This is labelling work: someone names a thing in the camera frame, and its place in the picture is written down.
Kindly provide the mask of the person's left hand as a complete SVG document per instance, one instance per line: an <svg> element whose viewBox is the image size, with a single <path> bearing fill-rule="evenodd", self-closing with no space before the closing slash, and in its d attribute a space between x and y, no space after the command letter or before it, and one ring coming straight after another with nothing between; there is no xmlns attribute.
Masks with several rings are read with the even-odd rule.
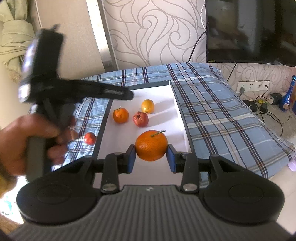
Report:
<svg viewBox="0 0 296 241"><path fill-rule="evenodd" d="M1 164L9 175L16 177L25 174L25 154L28 138L55 138L56 144L48 149L47 156L54 165L63 164L68 143L78 137L76 124L71 118L70 126L61 132L53 123L39 114L27 114L17 118L1 130Z"/></svg>

